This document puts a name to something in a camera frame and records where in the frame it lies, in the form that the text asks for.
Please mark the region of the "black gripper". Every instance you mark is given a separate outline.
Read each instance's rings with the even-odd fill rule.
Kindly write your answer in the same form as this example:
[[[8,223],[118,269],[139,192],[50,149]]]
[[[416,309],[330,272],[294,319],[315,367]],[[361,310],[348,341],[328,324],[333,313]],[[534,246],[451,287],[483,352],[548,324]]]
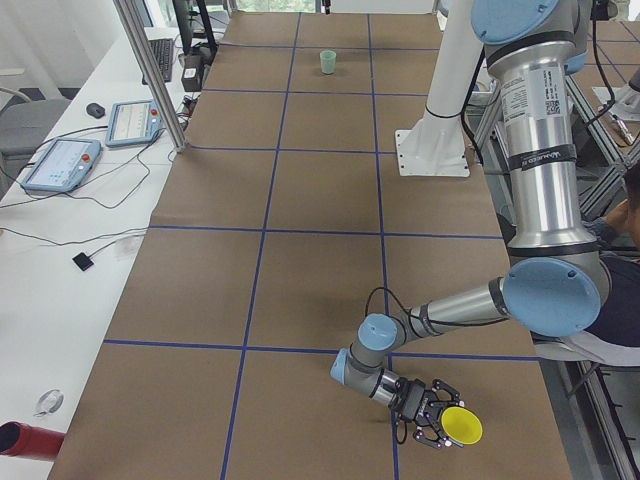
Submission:
[[[413,438],[417,442],[434,449],[463,447],[461,442],[445,432],[439,422],[429,423],[427,420],[422,406],[427,392],[424,382],[419,379],[399,378],[395,387],[394,412],[401,420],[416,424]],[[433,380],[431,390],[435,395],[435,399],[431,402],[434,407],[465,407],[460,392],[441,379]]]

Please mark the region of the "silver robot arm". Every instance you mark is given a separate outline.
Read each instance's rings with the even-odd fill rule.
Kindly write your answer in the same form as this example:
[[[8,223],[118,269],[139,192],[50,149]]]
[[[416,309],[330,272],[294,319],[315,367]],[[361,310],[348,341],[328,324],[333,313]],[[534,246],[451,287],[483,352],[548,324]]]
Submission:
[[[420,427],[443,422],[441,382],[401,377],[384,358],[417,339],[513,318],[528,330],[566,337],[590,326],[610,288],[595,237],[582,225],[565,78],[586,55],[589,1],[454,1],[423,118],[397,134],[408,175],[450,176],[452,134],[476,70],[498,82],[516,233],[508,273],[486,285],[397,317],[368,315],[339,351],[332,377]]]

